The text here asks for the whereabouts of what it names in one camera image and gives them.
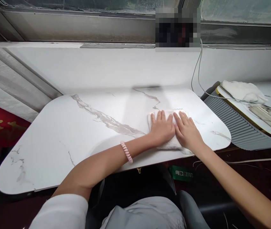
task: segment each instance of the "bracelet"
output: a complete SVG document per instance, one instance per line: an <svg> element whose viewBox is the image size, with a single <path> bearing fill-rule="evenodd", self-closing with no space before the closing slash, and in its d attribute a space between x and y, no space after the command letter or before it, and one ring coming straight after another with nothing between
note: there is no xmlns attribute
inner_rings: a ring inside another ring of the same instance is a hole
<svg viewBox="0 0 271 229"><path fill-rule="evenodd" d="M125 142L121 141L120 144L122 145L122 147L123 147L123 149L124 149L124 151L125 151L125 154L126 154L126 156L127 156L127 158L128 158L129 163L132 164L132 163L133 163L133 160L132 160L132 157L131 157L131 155L130 155L130 153L129 153L129 151L128 151L126 145L125 145Z"/></svg>

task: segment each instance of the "white wall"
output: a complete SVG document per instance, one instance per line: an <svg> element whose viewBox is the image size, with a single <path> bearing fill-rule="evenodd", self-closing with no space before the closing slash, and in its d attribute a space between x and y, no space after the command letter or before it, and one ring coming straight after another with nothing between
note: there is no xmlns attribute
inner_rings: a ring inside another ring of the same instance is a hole
<svg viewBox="0 0 271 229"><path fill-rule="evenodd" d="M185 85L198 52L156 52L155 49L79 48L80 43L0 43L63 94L92 88ZM203 49L200 82L271 81L271 50ZM194 91L203 91L195 73Z"/></svg>

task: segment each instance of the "window frame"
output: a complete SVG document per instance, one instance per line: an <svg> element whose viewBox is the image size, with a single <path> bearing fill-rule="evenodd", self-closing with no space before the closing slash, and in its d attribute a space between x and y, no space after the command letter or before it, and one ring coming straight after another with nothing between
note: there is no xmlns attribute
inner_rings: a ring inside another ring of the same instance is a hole
<svg viewBox="0 0 271 229"><path fill-rule="evenodd" d="M198 8L200 0L180 0ZM271 24L201 21L204 44L271 45ZM8 41L155 43L155 16L25 10L0 7L0 34Z"/></svg>

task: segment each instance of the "marble table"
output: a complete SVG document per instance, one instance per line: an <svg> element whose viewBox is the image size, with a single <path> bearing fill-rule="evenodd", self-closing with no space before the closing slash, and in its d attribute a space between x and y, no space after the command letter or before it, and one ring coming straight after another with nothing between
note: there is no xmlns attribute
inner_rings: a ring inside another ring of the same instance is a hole
<svg viewBox="0 0 271 229"><path fill-rule="evenodd" d="M64 95L43 108L5 158L0 166L0 191L19 194L58 186L90 155L147 134L147 114L156 109L187 111L212 150L231 142L226 125L187 88L92 90ZM119 171L189 156L193 154L187 149L153 149Z"/></svg>

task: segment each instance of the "power strip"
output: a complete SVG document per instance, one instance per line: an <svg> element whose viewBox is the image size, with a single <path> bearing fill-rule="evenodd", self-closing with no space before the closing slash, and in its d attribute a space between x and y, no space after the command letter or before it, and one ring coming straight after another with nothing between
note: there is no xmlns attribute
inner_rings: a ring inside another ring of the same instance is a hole
<svg viewBox="0 0 271 229"><path fill-rule="evenodd" d="M255 115L257 115L260 119L262 119L265 123L271 126L271 115L268 112L271 111L270 108L265 106L251 106L249 107L250 111L252 111Z"/></svg>

